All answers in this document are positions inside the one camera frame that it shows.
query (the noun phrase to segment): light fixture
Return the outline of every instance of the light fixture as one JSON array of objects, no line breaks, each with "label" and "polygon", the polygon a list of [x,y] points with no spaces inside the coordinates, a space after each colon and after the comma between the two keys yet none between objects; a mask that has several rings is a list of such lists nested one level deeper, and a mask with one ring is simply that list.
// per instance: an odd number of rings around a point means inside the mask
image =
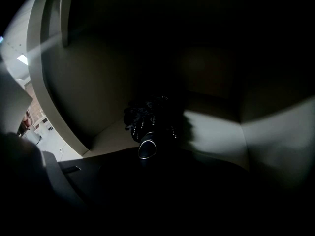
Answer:
[{"label": "light fixture", "polygon": [[25,57],[23,54],[18,56],[17,59],[20,61],[20,62],[23,62],[25,65],[28,65],[28,58]]}]

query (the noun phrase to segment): silver ring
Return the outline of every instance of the silver ring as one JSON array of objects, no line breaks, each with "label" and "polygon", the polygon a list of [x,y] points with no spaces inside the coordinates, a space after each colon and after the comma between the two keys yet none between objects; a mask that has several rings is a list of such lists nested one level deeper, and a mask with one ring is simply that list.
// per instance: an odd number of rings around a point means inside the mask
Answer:
[{"label": "silver ring", "polygon": [[[139,150],[140,150],[141,146],[142,146],[145,142],[151,142],[151,143],[153,143],[154,146],[156,147],[156,151],[155,151],[155,153],[154,153],[153,155],[150,155],[149,157],[140,157],[140,156],[139,156]],[[154,155],[157,153],[157,146],[156,146],[156,144],[155,144],[152,140],[145,140],[145,141],[140,145],[139,150],[138,150],[138,157],[139,157],[140,159],[148,159],[148,158],[154,156]]]}]

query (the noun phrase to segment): rectangular ceiling light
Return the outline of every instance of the rectangular ceiling light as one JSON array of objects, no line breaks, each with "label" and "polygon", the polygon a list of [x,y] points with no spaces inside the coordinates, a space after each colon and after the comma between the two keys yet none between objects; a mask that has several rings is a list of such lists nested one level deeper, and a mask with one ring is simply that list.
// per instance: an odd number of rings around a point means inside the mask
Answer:
[{"label": "rectangular ceiling light", "polygon": [[27,57],[25,57],[23,54],[18,56],[17,59],[20,61],[20,62],[23,62],[25,65],[28,65],[28,59]]}]

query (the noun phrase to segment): white floor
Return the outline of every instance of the white floor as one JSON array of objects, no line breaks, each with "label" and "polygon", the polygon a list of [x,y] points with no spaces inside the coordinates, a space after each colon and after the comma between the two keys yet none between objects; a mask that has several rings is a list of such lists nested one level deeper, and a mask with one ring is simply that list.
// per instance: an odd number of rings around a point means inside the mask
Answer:
[{"label": "white floor", "polygon": [[41,151],[53,153],[57,162],[82,158],[61,138],[55,129],[50,130],[37,146]]}]

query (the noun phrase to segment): floor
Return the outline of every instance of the floor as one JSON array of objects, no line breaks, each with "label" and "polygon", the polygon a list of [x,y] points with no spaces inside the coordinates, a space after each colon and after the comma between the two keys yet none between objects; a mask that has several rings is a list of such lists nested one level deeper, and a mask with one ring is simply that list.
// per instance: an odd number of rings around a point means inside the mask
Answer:
[{"label": "floor", "polygon": [[42,138],[37,146],[41,151],[53,153],[57,162],[82,158],[61,138],[55,129],[50,130],[47,136]]}]

